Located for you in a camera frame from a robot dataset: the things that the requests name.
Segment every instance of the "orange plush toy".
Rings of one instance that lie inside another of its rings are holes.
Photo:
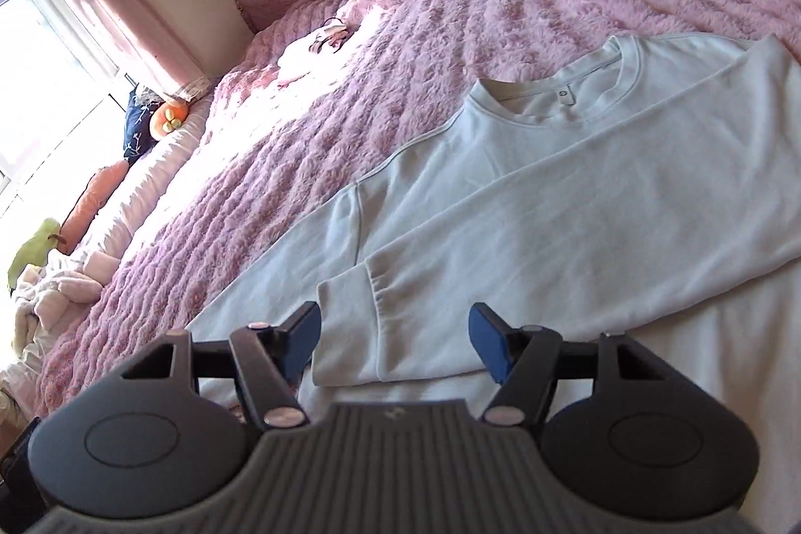
[[[161,141],[167,134],[174,132],[189,116],[189,103],[169,103],[159,105],[151,116],[151,137]]]

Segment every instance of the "sleeve cuff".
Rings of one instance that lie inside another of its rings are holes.
[[[378,378],[378,313],[367,266],[317,286],[323,329],[311,357],[316,386],[362,385]]]

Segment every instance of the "clothing tag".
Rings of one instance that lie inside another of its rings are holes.
[[[557,97],[559,98],[559,102],[563,105],[575,105],[576,104],[576,97],[573,95],[573,92],[570,91],[570,87],[565,85],[564,87],[560,87],[556,90]]]

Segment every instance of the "pink bedspread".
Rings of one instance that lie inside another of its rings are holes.
[[[286,43],[346,3],[364,21],[341,57],[276,91],[271,63]],[[195,198],[60,339],[40,412],[187,324],[299,217],[442,123],[474,78],[547,76],[624,31],[773,32],[798,56],[801,0],[300,1],[219,86],[207,135],[179,173],[197,180]]]

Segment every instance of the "curtain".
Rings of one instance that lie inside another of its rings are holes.
[[[208,80],[144,0],[66,0],[115,63],[165,97],[190,100]]]

